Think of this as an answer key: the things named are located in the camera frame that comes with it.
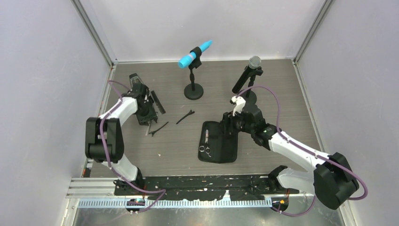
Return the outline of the silver scissors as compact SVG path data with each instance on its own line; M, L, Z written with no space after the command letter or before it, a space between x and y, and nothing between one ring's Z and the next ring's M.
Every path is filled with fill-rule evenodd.
M208 157L211 157L211 150L209 147L209 143L208 143L208 137L209 137L209 131L208 129L205 130L205 141L204 144L199 146L199 151L201 153L205 153L208 155Z
M146 130L146 133L145 133L146 136L148 136L148 135L153 136L152 131L151 131L151 127L152 127L152 121L148 122L148 127L147 127L147 130Z

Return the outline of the black zip tool case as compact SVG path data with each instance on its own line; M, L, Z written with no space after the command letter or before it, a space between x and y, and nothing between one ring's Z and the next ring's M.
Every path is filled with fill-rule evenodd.
M237 159L238 153L238 133L232 136L225 136L216 121L206 121L202 124L199 146L204 144L205 130L208 129L208 143L211 150L211 157L198 150L198 159L210 163L232 163Z

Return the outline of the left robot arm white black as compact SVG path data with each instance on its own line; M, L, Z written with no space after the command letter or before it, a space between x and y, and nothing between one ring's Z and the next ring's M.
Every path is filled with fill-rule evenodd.
M122 125L131 115L135 115L142 126L157 122L158 114L153 104L149 88L136 83L121 94L107 112L86 121L86 157L108 167L118 177L127 179L126 189L133 195L144 190L144 182L140 169L124 154Z

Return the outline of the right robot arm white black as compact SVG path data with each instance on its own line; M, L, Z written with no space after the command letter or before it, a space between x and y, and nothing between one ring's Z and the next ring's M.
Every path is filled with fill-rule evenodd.
M293 139L281 128L267 123L257 105L225 112L221 127L226 135L248 133L257 145L287 157L304 169L286 167L277 171L268 181L274 193L293 188L316 196L324 206L335 210L359 190L360 180L344 155L327 154Z

